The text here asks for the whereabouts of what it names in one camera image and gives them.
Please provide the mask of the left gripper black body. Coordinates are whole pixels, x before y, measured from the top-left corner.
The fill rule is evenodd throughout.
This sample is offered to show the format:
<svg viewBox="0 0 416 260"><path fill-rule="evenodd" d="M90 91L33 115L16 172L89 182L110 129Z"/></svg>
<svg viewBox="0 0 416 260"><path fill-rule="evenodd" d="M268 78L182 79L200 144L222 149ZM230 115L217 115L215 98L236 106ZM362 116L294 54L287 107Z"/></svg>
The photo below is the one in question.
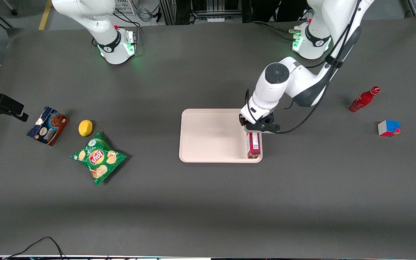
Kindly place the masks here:
<svg viewBox="0 0 416 260"><path fill-rule="evenodd" d="M256 123L244 121L244 129L246 132L257 133L277 133L280 131L280 125L274 123L274 116L266 116L259 119Z"/></svg>

